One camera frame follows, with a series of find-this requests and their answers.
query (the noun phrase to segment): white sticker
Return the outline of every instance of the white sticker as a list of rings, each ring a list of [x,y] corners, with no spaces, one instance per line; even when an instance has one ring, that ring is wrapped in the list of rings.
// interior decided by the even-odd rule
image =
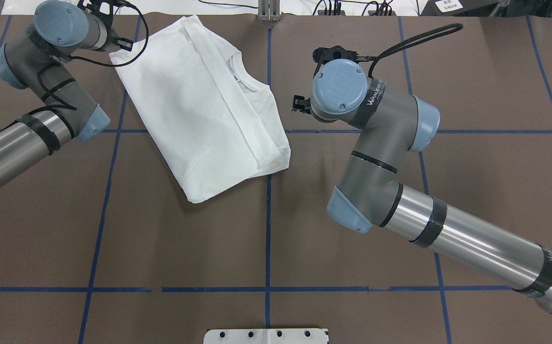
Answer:
[[[463,8],[463,6],[459,2],[459,0],[436,1],[435,5],[437,5],[437,8],[440,11],[442,11],[442,13],[446,13],[446,12],[449,12],[449,11],[456,11],[456,10],[459,10],[459,9]]]

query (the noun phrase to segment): folded white shirt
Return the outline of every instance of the folded white shirt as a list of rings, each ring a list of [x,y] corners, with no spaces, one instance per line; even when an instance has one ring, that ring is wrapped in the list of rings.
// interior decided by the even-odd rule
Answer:
[[[129,61],[143,45],[110,60]],[[136,61],[116,70],[189,201],[288,168],[291,149],[269,86],[197,16],[154,33]]]

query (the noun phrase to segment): robotic arm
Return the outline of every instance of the robotic arm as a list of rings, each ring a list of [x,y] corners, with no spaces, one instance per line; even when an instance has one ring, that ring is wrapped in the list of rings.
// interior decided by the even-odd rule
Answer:
[[[552,250],[395,181],[404,154],[422,151],[437,132],[439,111],[366,77],[357,62],[367,56],[334,46],[315,50],[314,61],[312,96],[294,96],[293,111],[362,130],[328,203],[331,218],[360,233],[388,229],[496,277],[552,314]]]
[[[110,7],[109,14],[99,11],[102,4]],[[0,187],[71,139],[88,141],[110,123],[64,65],[72,59],[90,61],[71,57],[76,49],[103,52],[120,46],[131,51],[132,41],[111,28],[114,6],[138,11],[124,0],[82,0],[78,6],[45,1],[25,33],[0,48],[0,78],[17,89],[29,87],[46,104],[0,132]]]

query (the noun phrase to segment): light blue cap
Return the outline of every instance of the light blue cap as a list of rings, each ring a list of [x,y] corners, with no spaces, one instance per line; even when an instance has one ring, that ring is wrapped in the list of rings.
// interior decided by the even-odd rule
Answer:
[[[33,25],[45,41],[57,46],[79,44],[88,34],[88,19],[83,10],[58,0],[38,5]]]
[[[366,94],[363,68],[348,59],[328,62],[312,82],[312,103],[330,115],[343,115],[356,109]]]
[[[326,212],[340,225],[360,233],[367,233],[373,226],[338,187],[335,187],[333,194],[331,194]]]
[[[431,139],[435,137],[437,128],[439,127],[439,110],[431,104],[423,102],[417,96],[416,104],[418,105],[418,126],[416,126],[416,137],[411,145],[410,151],[420,152],[429,146]]]
[[[5,47],[6,45],[3,45],[2,48],[0,48],[0,79],[6,81],[8,85],[14,88],[26,89],[27,85],[14,76],[12,69],[10,69],[8,61],[6,61],[6,52],[4,51]]]
[[[81,130],[77,137],[82,142],[87,142],[95,137],[95,135],[101,133],[108,126],[108,124],[110,124],[110,118],[108,118],[108,115],[106,115],[98,104],[95,107],[93,114],[88,119],[88,122],[85,124],[83,130]]]

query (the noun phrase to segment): gray metal bracket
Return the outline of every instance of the gray metal bracket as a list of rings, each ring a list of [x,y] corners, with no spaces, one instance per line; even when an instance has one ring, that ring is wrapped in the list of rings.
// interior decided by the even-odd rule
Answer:
[[[259,0],[260,22],[280,21],[280,0]]]

